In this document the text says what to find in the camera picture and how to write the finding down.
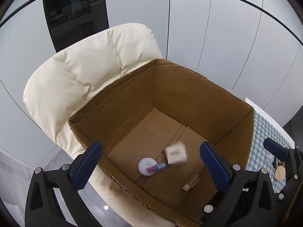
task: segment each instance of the blue rubber pad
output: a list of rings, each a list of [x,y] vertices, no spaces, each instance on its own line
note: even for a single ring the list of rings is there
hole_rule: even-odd
[[[228,173],[205,142],[200,146],[200,157],[210,172],[217,189],[226,193],[229,190]]]
[[[75,190],[84,189],[98,161],[100,160],[103,149],[100,142],[96,142],[93,148],[90,148],[88,154],[85,155],[82,163],[72,175],[72,187]]]
[[[276,156],[281,162],[287,160],[288,150],[269,137],[264,139],[263,147],[271,154]]]

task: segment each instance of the lip gloss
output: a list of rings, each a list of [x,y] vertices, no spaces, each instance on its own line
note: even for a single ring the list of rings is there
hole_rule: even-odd
[[[161,162],[159,164],[156,164],[154,166],[147,168],[146,171],[148,173],[154,173],[154,172],[160,171],[161,169],[164,169],[164,168],[166,168],[166,164],[164,162]]]

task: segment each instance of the small white box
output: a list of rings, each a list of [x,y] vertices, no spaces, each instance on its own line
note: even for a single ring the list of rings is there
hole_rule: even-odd
[[[165,154],[168,164],[182,163],[187,161],[186,147],[184,143],[180,141],[165,148]]]

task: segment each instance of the cardboard box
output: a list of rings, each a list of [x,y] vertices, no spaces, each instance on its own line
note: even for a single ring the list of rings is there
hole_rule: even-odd
[[[200,74],[167,60],[153,60],[116,80],[75,113],[69,124],[87,148],[103,144],[98,163],[122,191],[178,226],[200,226],[203,206],[216,193],[199,155],[212,142],[230,163],[246,166],[253,135],[253,108]],[[142,176],[144,157],[166,161],[164,148],[185,144],[186,163]],[[192,174],[201,180],[182,190]]]

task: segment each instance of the blue gripper pad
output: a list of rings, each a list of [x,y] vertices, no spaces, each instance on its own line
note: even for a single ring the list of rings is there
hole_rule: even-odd
[[[208,147],[207,142],[202,143],[200,146],[200,157],[210,172],[217,189],[226,193],[229,189],[229,174]]]
[[[287,160],[288,150],[269,137],[264,139],[263,147],[271,154],[276,156],[281,162]]]
[[[84,189],[98,161],[103,154],[100,142],[93,142],[90,147],[71,164],[70,177],[74,190]]]

